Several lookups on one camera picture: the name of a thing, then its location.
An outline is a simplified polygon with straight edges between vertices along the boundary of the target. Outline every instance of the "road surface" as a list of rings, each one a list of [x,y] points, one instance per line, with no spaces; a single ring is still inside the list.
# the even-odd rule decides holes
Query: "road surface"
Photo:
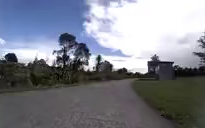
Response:
[[[173,128],[132,82],[0,94],[0,128]]]

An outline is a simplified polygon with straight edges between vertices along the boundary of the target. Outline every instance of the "grass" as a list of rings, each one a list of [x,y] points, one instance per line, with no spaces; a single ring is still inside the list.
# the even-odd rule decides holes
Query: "grass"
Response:
[[[162,116],[184,128],[205,128],[205,77],[135,81],[134,90]]]

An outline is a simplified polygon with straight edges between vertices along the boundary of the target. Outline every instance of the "asphalt road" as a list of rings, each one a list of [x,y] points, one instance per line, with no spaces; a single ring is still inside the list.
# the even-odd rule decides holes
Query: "asphalt road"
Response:
[[[0,94],[0,128],[173,128],[132,82]]]

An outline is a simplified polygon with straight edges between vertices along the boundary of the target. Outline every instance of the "house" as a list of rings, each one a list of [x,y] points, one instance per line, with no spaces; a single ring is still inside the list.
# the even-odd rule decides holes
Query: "house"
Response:
[[[169,61],[148,61],[148,72],[154,73],[159,80],[175,79],[174,62]]]

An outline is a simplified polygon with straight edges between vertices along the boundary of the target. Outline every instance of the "small building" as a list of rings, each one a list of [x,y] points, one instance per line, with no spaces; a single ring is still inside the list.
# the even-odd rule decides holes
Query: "small building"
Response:
[[[169,61],[148,61],[148,73],[154,73],[159,80],[175,79],[174,62]]]

